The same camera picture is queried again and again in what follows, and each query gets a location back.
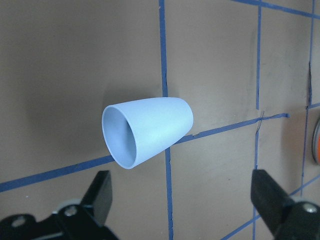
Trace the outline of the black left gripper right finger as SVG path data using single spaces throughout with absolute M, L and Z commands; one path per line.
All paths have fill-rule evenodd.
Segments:
M 272 233 L 278 231 L 295 205 L 295 201 L 264 169 L 252 171 L 250 199 Z

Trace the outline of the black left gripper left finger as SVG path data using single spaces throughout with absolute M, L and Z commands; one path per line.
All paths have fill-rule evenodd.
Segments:
M 98 224 L 105 224 L 112 206 L 112 179 L 109 170 L 101 170 L 96 174 L 80 205 Z

